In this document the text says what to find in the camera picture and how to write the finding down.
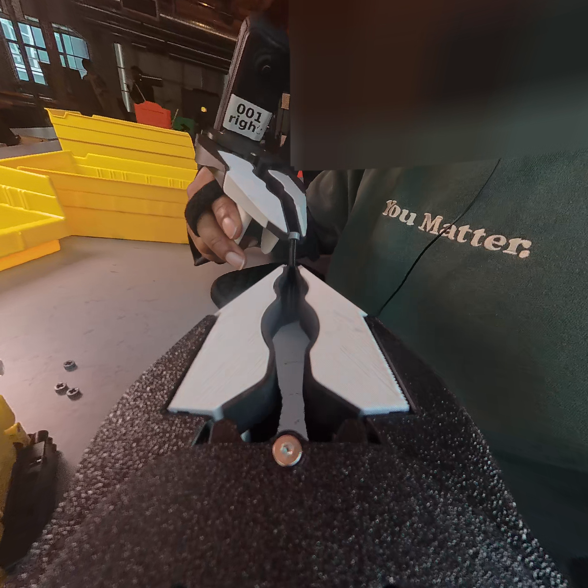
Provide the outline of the orange plastic bin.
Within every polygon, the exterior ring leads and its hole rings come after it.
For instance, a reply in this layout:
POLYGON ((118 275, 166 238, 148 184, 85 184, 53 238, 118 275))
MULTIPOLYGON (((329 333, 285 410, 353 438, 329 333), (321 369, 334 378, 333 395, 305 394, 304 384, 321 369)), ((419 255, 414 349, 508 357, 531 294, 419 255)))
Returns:
POLYGON ((135 118, 138 124, 172 129, 172 113, 158 103, 148 100, 134 104, 135 118))

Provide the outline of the dark rounded object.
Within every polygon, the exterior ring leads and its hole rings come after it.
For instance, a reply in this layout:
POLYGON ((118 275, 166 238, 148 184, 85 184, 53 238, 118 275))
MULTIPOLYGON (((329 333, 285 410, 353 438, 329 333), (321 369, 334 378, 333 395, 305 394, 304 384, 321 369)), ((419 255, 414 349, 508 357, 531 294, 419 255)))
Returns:
POLYGON ((280 263, 267 263, 219 276, 211 285, 210 298, 220 309, 281 266, 280 263))

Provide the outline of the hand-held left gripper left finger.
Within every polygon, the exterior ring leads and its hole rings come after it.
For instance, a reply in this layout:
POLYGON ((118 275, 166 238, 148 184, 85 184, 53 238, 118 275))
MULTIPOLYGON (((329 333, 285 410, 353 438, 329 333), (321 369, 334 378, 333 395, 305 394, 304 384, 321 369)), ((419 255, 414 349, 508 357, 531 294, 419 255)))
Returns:
POLYGON ((283 324, 286 266, 251 286, 215 315, 167 406, 212 420, 266 420, 281 394, 273 338, 283 324))

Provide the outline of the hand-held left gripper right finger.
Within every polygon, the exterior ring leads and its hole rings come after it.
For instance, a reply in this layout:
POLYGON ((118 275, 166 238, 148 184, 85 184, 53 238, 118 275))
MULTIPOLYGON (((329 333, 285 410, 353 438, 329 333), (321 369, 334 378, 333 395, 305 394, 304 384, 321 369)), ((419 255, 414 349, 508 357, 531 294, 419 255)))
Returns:
POLYGON ((408 413, 409 402, 367 316, 302 266, 300 325, 309 339, 303 392, 315 418, 408 413))

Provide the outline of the person's right forearm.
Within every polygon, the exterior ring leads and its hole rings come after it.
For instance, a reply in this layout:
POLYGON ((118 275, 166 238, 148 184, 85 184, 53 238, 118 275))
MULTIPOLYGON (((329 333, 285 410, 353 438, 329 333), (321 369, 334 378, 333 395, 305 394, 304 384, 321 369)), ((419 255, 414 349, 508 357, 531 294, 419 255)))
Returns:
POLYGON ((355 205, 364 173, 360 169, 303 172, 308 235, 298 257, 322 279, 355 205))

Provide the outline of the yellow lego model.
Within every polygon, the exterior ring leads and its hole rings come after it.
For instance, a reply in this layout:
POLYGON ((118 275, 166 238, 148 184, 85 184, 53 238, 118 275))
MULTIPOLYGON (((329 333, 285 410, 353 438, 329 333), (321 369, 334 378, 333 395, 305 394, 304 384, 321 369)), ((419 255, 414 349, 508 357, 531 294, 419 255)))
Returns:
POLYGON ((26 433, 1 397, 1 580, 51 520, 57 469, 58 452, 48 430, 26 433))

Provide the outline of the person's right hand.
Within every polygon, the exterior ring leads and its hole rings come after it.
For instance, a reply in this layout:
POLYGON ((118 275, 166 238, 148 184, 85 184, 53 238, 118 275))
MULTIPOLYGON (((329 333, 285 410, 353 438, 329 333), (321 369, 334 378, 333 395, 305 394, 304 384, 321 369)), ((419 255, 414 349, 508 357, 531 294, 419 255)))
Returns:
POLYGON ((242 270, 246 255, 236 242, 243 232, 238 207, 208 168, 199 168, 187 197, 185 219, 195 260, 228 263, 242 270))

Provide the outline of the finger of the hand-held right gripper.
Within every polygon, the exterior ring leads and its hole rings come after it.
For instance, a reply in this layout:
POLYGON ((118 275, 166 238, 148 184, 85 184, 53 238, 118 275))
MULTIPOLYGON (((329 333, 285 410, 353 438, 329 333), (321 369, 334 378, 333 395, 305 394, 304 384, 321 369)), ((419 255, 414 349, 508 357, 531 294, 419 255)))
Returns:
POLYGON ((253 165, 227 151, 220 151, 219 156, 225 164, 224 194, 238 207, 242 231, 254 220, 274 235, 287 235, 282 202, 255 175, 253 165))
POLYGON ((307 233, 307 203, 306 194, 303 187, 297 179, 291 175, 278 171, 270 170, 270 176, 281 186, 277 194, 285 207, 286 225, 288 231, 297 232, 300 237, 305 237, 307 233))

